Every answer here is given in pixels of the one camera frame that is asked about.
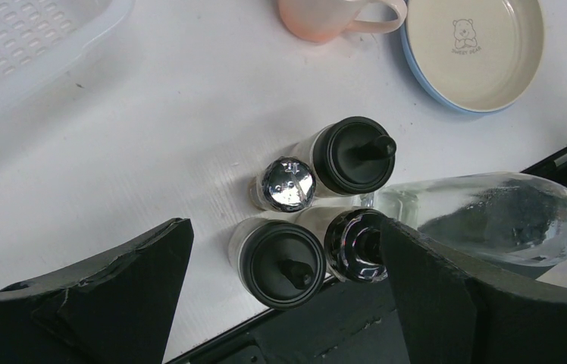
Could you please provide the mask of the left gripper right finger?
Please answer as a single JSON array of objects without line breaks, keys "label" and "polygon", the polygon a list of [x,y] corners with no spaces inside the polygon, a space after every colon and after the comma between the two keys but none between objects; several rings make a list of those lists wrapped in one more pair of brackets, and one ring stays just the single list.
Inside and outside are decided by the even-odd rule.
[{"label": "left gripper right finger", "polygon": [[413,363],[567,363],[567,288],[449,248],[392,218],[381,257]]}]

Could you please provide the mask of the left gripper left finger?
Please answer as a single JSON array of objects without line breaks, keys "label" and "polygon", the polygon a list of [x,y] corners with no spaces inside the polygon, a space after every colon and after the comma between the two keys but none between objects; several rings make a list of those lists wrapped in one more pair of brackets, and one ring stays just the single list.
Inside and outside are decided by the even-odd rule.
[{"label": "left gripper left finger", "polygon": [[0,290],[0,363],[160,363],[193,248],[187,218]]}]

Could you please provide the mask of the glass bottle gold pourer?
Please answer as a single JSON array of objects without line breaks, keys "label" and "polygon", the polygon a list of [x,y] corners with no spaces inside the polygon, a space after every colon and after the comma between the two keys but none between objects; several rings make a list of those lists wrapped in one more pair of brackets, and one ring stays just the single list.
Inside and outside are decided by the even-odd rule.
[{"label": "glass bottle gold pourer", "polygon": [[361,204],[525,277],[567,260],[567,187],[542,177],[497,172],[394,184]]}]

